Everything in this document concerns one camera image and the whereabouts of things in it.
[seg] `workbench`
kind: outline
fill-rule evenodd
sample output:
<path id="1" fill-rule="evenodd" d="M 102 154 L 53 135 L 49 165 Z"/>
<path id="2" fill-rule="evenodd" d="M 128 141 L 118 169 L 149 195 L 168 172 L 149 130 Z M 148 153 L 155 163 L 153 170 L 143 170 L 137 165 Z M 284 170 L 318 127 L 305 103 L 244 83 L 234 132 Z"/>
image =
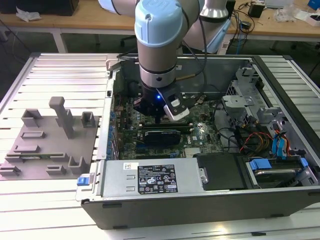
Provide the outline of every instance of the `workbench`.
<path id="1" fill-rule="evenodd" d="M 237 0 L 235 9 L 247 0 Z M 306 11 L 308 0 L 295 0 L 298 8 Z M 318 42 L 320 31 L 308 23 L 296 20 L 296 22 L 280 22 L 274 20 L 273 9 L 263 11 L 261 18 L 254 18 L 255 28 L 248 39 L 272 40 L 272 41 L 296 41 L 296 42 Z M 41 20 L 24 22 L 15 14 L 1 14 L 1 20 L 15 32 L 38 32 L 51 33 L 59 53 L 67 53 L 65 41 L 62 34 L 94 34 L 99 41 L 100 34 L 134 35 L 135 20 L 131 17 L 113 14 L 102 9 L 97 0 L 79 0 L 79 5 L 73 16 L 41 15 Z M 0 26 L 0 31 L 7 31 L 5 26 Z M 223 41 L 219 54 L 225 54 L 229 40 L 236 31 L 232 24 Z"/>
<path id="2" fill-rule="evenodd" d="M 107 56 L 114 59 L 116 54 L 45 53 L 29 58 L 0 103 L 0 164 L 23 126 L 20 117 L 25 109 L 38 108 L 43 116 L 55 115 L 48 105 L 52 96 L 64 97 L 65 107 L 73 116 L 90 111 L 103 117 L 110 84 L 106 74 Z M 303 100 L 313 93 L 311 80 L 291 61 L 288 63 L 282 56 L 262 56 L 262 59 L 287 90 L 304 87 L 298 95 L 288 93 L 292 100 Z M 288 78 L 295 81 L 288 85 Z M 310 119 L 312 122 L 319 121 L 317 113 L 312 112 L 315 109 L 310 106 L 308 110 L 305 106 L 312 105 L 312 102 L 295 104 L 304 105 L 305 113 L 315 116 L 315 119 Z M 98 128 L 95 147 L 99 145 L 100 133 Z M 97 166 L 96 156 L 97 150 L 94 149 L 91 169 Z M 0 239 L 306 240 L 320 236 L 318 203 L 289 217 L 101 230 L 75 200 L 76 189 L 76 179 L 0 181 Z"/>

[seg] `black cable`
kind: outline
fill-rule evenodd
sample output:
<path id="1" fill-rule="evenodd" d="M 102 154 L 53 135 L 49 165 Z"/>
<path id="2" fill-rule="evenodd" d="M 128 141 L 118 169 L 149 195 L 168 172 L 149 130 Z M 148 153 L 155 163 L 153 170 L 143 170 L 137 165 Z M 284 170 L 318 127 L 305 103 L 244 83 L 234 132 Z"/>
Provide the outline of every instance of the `black cable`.
<path id="1" fill-rule="evenodd" d="M 20 57 L 20 56 L 17 56 L 17 55 L 14 55 L 14 54 L 12 54 L 12 53 L 10 53 L 10 52 L 7 52 L 6 47 L 4 46 L 4 44 L 3 44 L 2 42 L 0 42 L 0 44 L 1 44 L 1 46 L 2 46 L 2 48 L 3 48 L 3 50 L 4 50 L 4 52 L 5 52 L 6 55 L 11 55 L 11 56 L 13 56 L 13 58 L 14 58 L 18 63 L 20 63 L 20 64 L 23 64 L 23 65 L 26 64 L 26 60 L 25 60 L 24 58 L 22 58 L 22 57 Z"/>
<path id="2" fill-rule="evenodd" d="M 239 5 L 238 10 L 242 10 L 244 7 L 250 7 L 251 4 L 252 4 L 252 1 L 244 2 L 244 3 Z"/>
<path id="3" fill-rule="evenodd" d="M 207 37 L 206 37 L 204 23 L 202 22 L 201 17 L 199 17 L 199 22 L 200 22 L 200 26 L 201 26 L 203 45 L 204 45 L 204 64 L 202 65 L 202 68 L 198 72 L 195 73 L 196 76 L 198 76 L 200 73 L 204 72 L 205 67 L 207 65 L 207 59 L 208 59 Z"/>
<path id="4" fill-rule="evenodd" d="M 230 42 L 229 42 L 229 46 L 228 46 L 227 50 L 230 48 L 230 46 L 231 46 L 232 43 L 234 42 L 237 33 L 239 34 L 239 22 L 238 22 L 238 20 L 239 20 L 239 13 L 236 12 L 236 11 L 233 11 L 233 12 L 232 12 L 232 17 L 235 18 L 236 29 L 235 29 L 235 33 L 234 33 L 233 37 L 231 38 L 231 40 L 230 40 Z"/>
<path id="5" fill-rule="evenodd" d="M 247 13 L 245 13 L 244 11 L 240 11 L 240 10 L 234 10 L 234 11 L 236 11 L 237 13 L 242 13 L 242 14 L 246 15 L 248 18 L 250 18 L 250 19 L 252 20 L 253 26 L 252 26 L 252 29 L 251 29 L 251 30 L 249 30 L 249 31 L 243 31 L 242 29 L 240 29 L 240 31 L 243 32 L 243 33 L 245 33 L 245 34 L 251 33 L 251 32 L 255 29 L 255 27 L 256 27 L 255 20 L 254 20 L 251 16 L 249 16 Z"/>
<path id="6" fill-rule="evenodd" d="M 22 45 L 25 47 L 25 49 L 27 49 L 28 52 L 31 54 L 30 48 L 28 48 L 27 45 L 25 45 L 25 43 L 1 19 L 0 19 L 0 22 L 2 23 L 3 26 L 5 26 L 16 37 L 16 39 L 19 40 L 20 43 L 22 43 Z"/>
<path id="7" fill-rule="evenodd" d="M 192 56 L 194 57 L 194 59 L 196 60 L 196 62 L 198 63 L 198 65 L 200 66 L 200 69 L 202 69 L 201 73 L 203 74 L 203 85 L 204 85 L 204 86 L 207 86 L 207 84 L 208 84 L 208 79 L 207 79 L 207 75 L 206 75 L 205 71 L 203 71 L 203 69 L 204 69 L 204 68 L 203 68 L 203 65 L 200 63 L 198 57 L 196 56 L 196 54 L 194 53 L 194 51 L 192 51 L 191 47 L 190 47 L 184 40 L 183 40 L 182 42 L 183 42 L 183 44 L 186 46 L 186 48 L 191 52 Z M 203 89 L 204 89 L 204 88 L 202 88 L 202 90 L 200 91 L 199 97 L 204 94 Z"/>
<path id="8" fill-rule="evenodd" d="M 136 62 L 138 61 L 137 59 L 135 58 L 127 58 L 127 57 L 124 57 L 128 54 L 131 54 L 132 52 L 136 51 L 138 48 L 137 47 L 134 47 L 132 49 L 130 49 L 129 51 L 126 51 L 124 53 L 120 53 L 118 56 L 116 56 L 118 59 L 121 59 L 121 60 L 128 60 L 128 61 L 133 61 L 133 62 Z"/>
<path id="9" fill-rule="evenodd" d="M 311 72 L 308 75 L 309 77 L 311 77 L 312 73 L 316 70 L 319 64 L 320 64 L 320 61 L 312 68 Z"/>

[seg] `warning label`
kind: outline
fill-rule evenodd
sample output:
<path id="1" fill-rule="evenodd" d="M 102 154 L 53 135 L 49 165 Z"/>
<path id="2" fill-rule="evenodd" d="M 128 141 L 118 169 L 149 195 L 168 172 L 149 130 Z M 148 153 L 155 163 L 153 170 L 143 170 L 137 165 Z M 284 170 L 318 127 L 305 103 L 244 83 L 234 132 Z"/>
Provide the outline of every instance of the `warning label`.
<path id="1" fill-rule="evenodd" d="M 140 194 L 177 193 L 175 165 L 138 166 Z"/>

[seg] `table leg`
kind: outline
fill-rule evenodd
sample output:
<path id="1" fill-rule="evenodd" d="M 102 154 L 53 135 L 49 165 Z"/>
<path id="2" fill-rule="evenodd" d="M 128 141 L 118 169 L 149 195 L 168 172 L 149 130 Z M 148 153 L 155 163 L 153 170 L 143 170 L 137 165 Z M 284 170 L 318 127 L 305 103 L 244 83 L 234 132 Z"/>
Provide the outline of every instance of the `table leg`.
<path id="1" fill-rule="evenodd" d="M 225 55 L 227 53 L 229 43 L 231 39 L 233 38 L 232 34 L 226 34 L 222 40 L 221 45 L 219 46 L 218 52 L 216 53 L 217 55 Z"/>
<path id="2" fill-rule="evenodd" d="M 275 50 L 278 42 L 279 42 L 279 41 L 273 41 L 273 43 L 272 43 L 271 46 L 270 46 L 270 50 Z"/>
<path id="3" fill-rule="evenodd" d="M 63 39 L 63 37 L 61 36 L 60 32 L 52 32 L 55 44 L 56 44 L 56 48 L 58 49 L 58 52 L 60 54 L 65 54 L 68 52 L 67 49 L 67 45 Z"/>
<path id="4" fill-rule="evenodd" d="M 100 45 L 101 42 L 100 42 L 100 35 L 99 34 L 95 34 L 94 35 L 94 39 L 95 39 L 95 44 L 96 45 Z"/>
<path id="5" fill-rule="evenodd" d="M 8 41 L 7 35 L 5 31 L 0 31 L 0 41 L 1 42 L 6 42 Z"/>

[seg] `gray plastic base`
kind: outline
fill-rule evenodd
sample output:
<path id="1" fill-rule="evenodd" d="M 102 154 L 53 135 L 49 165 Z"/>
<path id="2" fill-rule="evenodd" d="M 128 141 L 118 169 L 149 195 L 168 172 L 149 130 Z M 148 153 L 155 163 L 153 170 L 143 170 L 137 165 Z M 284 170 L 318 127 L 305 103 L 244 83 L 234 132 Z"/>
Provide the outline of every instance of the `gray plastic base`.
<path id="1" fill-rule="evenodd" d="M 89 172 L 99 117 L 94 117 L 94 127 L 84 127 L 81 116 L 74 116 L 72 126 L 74 132 L 71 139 L 68 139 L 64 129 L 58 126 L 56 118 L 56 116 L 43 116 L 35 120 L 38 127 L 25 125 L 22 127 L 10 154 L 17 155 L 19 154 L 16 152 L 17 149 L 21 149 L 22 154 L 39 155 L 39 157 L 38 159 L 6 157 L 8 160 L 0 166 L 3 169 L 0 170 L 0 181 L 76 179 L 80 174 Z M 44 137 L 21 137 L 33 131 L 38 133 L 43 131 L 41 135 Z M 48 155 L 51 154 L 58 154 L 58 156 L 49 158 Z"/>

